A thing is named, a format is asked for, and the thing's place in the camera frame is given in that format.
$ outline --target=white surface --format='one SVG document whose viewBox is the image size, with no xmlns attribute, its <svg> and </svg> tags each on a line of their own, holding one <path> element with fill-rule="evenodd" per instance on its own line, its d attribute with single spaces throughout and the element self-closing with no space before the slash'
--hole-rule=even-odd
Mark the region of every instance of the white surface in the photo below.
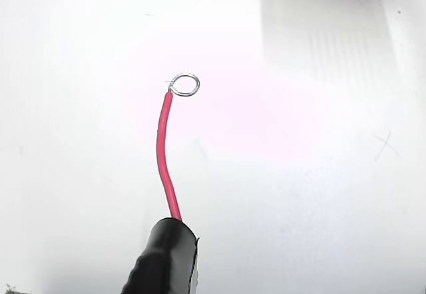
<svg viewBox="0 0 426 294">
<path fill-rule="evenodd" d="M 120 293 L 168 215 L 198 292 L 426 284 L 426 0 L 0 0 L 1 284 Z M 375 136 L 389 137 L 383 147 Z"/>
</svg>

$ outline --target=cable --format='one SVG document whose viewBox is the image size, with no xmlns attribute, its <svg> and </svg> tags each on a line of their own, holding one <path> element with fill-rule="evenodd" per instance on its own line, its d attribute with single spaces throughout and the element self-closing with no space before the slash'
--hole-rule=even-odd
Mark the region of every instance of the cable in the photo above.
<svg viewBox="0 0 426 294">
<path fill-rule="evenodd" d="M 158 171 L 160 172 L 160 177 L 162 185 L 164 186 L 164 191 L 166 192 L 166 198 L 168 202 L 168 207 L 170 209 L 170 214 L 172 218 L 182 221 L 182 216 L 180 215 L 178 200 L 176 194 L 174 193 L 173 183 L 170 179 L 170 174 L 167 169 L 166 162 L 166 128 L 168 114 L 170 112 L 170 107 L 172 106 L 173 94 L 169 91 L 164 97 L 164 102 L 162 104 L 160 122 L 158 123 L 158 132 L 157 132 L 157 163 Z"/>
<path fill-rule="evenodd" d="M 183 76 L 189 76 L 194 79 L 196 82 L 196 87 L 191 92 L 180 92 L 175 89 L 174 83 Z M 168 208 L 170 209 L 170 214 L 172 218 L 182 221 L 182 216 L 180 215 L 178 199 L 176 198 L 176 193 L 174 192 L 174 187 L 172 180 L 170 179 L 170 174 L 167 169 L 166 161 L 166 129 L 167 129 L 167 120 L 170 113 L 170 107 L 172 106 L 173 93 L 178 96 L 192 96 L 200 88 L 200 80 L 196 76 L 190 73 L 181 73 L 175 76 L 168 86 L 168 92 L 164 97 L 164 102 L 162 104 L 162 109 L 160 113 L 160 121 L 158 122 L 158 132 L 157 132 L 157 164 L 158 172 L 160 173 L 160 178 L 162 185 L 164 186 L 164 191 L 166 192 L 166 198 L 168 203 Z"/>
</svg>

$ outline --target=pencil mark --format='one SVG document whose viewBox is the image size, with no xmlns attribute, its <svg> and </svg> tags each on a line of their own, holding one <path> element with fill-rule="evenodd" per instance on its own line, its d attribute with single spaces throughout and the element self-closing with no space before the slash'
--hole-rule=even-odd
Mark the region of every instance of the pencil mark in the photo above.
<svg viewBox="0 0 426 294">
<path fill-rule="evenodd" d="M 378 139 L 378 140 L 380 140 L 380 141 L 382 141 L 382 142 L 384 143 L 383 148 L 380 150 L 379 154 L 375 157 L 374 162 L 376 162 L 376 161 L 380 158 L 381 154 L 383 153 L 383 151 L 385 150 L 385 148 L 386 148 L 386 147 L 388 147 L 389 149 L 391 149 L 392 151 L 394 151 L 394 152 L 395 152 L 395 154 L 396 154 L 397 156 L 399 156 L 398 151 L 397 151 L 394 147 L 392 147 L 392 146 L 388 143 L 388 142 L 389 142 L 389 138 L 391 137 L 391 134 L 392 134 L 392 131 L 391 131 L 391 130 L 389 130 L 389 134 L 387 135 L 386 140 L 384 140 L 384 139 L 382 139 L 382 138 L 380 138 L 380 137 L 376 136 L 375 134 L 373 134 L 373 136 L 374 136 L 376 139 Z"/>
</svg>

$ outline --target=wire loop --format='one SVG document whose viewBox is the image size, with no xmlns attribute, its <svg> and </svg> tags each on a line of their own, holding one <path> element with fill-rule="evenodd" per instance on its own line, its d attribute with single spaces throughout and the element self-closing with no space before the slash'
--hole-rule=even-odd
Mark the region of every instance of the wire loop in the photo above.
<svg viewBox="0 0 426 294">
<path fill-rule="evenodd" d="M 192 80 L 195 81 L 196 85 L 194 90 L 192 90 L 191 92 L 180 92 L 179 90 L 177 90 L 174 87 L 174 83 L 184 77 L 184 76 L 188 76 L 190 77 Z M 170 81 L 170 84 L 168 85 L 168 90 L 173 92 L 174 94 L 178 95 L 178 96 L 193 96 L 194 94 L 197 93 L 198 89 L 200 89 L 200 79 L 197 78 L 197 76 L 193 75 L 192 73 L 180 73 L 177 76 L 175 76 L 172 81 Z"/>
</svg>

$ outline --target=red insulation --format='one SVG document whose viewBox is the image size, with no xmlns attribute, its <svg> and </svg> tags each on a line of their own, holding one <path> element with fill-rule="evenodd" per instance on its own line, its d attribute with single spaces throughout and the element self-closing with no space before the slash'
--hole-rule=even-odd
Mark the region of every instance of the red insulation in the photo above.
<svg viewBox="0 0 426 294">
<path fill-rule="evenodd" d="M 166 129 L 167 129 L 167 120 L 168 114 L 170 113 L 170 107 L 172 106 L 173 94 L 169 91 L 164 97 L 164 102 L 161 109 L 160 122 L 158 123 L 158 132 L 157 132 L 157 163 L 158 171 L 160 172 L 160 177 L 162 185 L 164 186 L 164 191 L 166 192 L 168 207 L 170 209 L 170 214 L 172 218 L 182 221 L 182 216 L 180 215 L 178 200 L 176 199 L 176 194 L 174 193 L 173 183 L 170 179 L 170 174 L 167 170 L 166 162 Z"/>
</svg>

